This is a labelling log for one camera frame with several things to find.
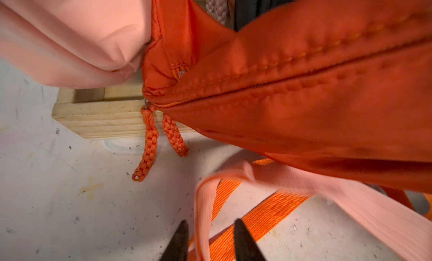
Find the white floor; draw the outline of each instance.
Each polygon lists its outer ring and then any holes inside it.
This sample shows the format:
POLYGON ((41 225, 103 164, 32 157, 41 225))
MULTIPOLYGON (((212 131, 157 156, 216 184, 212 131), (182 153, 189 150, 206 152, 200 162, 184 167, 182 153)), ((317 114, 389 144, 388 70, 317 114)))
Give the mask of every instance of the white floor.
MULTIPOLYGON (((193 226, 196 182, 228 158, 256 157, 191 133, 184 135, 191 153, 183 159, 160 136, 150 174, 133 182, 143 139, 82 139, 51 118, 57 92, 0 60, 2 261, 156 261, 181 220, 193 226)), ((270 193, 240 186, 212 232, 270 193)), ((399 260, 337 205, 319 197, 306 201, 258 244, 269 261, 399 260)))

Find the wooden block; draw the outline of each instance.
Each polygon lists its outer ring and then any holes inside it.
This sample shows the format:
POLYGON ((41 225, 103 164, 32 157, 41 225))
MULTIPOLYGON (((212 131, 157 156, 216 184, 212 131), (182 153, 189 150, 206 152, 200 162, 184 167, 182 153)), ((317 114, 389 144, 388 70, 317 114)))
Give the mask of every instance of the wooden block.
MULTIPOLYGON (((144 136, 146 126, 141 107, 146 101, 141 93, 142 81, 138 87, 139 94, 136 92, 139 78, 138 73, 122 85, 103 89, 103 96, 101 90, 60 89, 52 118, 85 139, 144 136), (75 102, 77 95, 81 95, 79 102, 75 102)), ((165 134, 163 113, 156 111, 154 117, 159 133, 165 134)), ((180 132, 194 131, 181 123, 177 126, 180 132)))

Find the dark fabric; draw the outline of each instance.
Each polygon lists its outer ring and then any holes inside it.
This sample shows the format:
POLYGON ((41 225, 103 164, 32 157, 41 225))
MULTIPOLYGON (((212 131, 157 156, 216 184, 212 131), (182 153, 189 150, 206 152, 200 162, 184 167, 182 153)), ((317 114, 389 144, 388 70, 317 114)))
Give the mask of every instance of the dark fabric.
POLYGON ((235 0, 234 30, 239 31, 256 17, 292 1, 294 0, 235 0))

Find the orange strap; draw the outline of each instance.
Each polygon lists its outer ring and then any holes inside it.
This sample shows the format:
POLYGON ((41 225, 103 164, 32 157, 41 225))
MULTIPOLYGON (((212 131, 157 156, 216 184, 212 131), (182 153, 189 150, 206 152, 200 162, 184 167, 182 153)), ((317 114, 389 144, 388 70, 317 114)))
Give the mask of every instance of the orange strap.
POLYGON ((432 221, 432 194, 423 193, 426 200, 429 202, 429 212, 424 215, 426 219, 432 221))
POLYGON ((189 149, 180 135, 175 120, 171 119, 168 115, 163 114, 162 126, 166 137, 168 137, 168 140, 175 152, 180 157, 186 157, 189 153, 189 149))
MULTIPOLYGON (((261 159, 254 161, 254 164, 267 165, 272 163, 271 159, 261 159)), ((222 206, 230 197, 231 193, 241 184, 237 179, 223 179, 217 190, 213 204, 212 221, 219 214, 222 206)), ((297 195, 277 191, 254 209, 243 216, 242 220, 249 229, 255 241, 260 240, 265 234, 273 229, 279 222, 286 218, 293 210, 301 205, 310 195, 297 195)), ((234 252, 234 225, 229 226, 220 236, 213 238, 210 244, 210 256, 212 261, 231 261, 235 259, 234 252)), ((189 241, 189 246, 194 242, 193 236, 189 241)), ((189 261, 195 260, 195 251, 189 252, 189 261)))
POLYGON ((387 196, 390 197, 391 199, 396 200, 397 202, 415 211, 413 204, 411 204, 411 201, 408 199, 408 196, 405 193, 405 191, 392 189, 384 186, 381 186, 381 189, 383 189, 383 191, 385 191, 387 196))
MULTIPOLYGON (((246 214, 242 220, 254 241, 258 241, 308 198, 309 195, 277 191, 246 214)), ((234 225, 210 245, 210 257, 212 261, 235 259, 234 225)))
POLYGON ((159 132, 155 127, 154 111, 156 111, 156 108, 153 105, 149 106, 147 109, 145 109, 145 106, 141 108, 143 121, 146 125, 146 146, 144 148, 143 158, 132 176, 132 180, 135 182, 144 180, 155 161, 159 132))

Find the ribbed pink strap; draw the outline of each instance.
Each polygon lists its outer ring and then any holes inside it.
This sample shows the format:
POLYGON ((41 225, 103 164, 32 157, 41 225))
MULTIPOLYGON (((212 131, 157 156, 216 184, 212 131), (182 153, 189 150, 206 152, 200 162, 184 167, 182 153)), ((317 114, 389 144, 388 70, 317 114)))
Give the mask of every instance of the ribbed pink strap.
POLYGON ((370 233, 409 261, 432 260, 432 222, 395 200, 356 181, 327 177, 274 163, 241 162, 204 179, 195 191, 195 251, 210 261, 209 234, 216 188, 222 178, 332 199, 370 233))

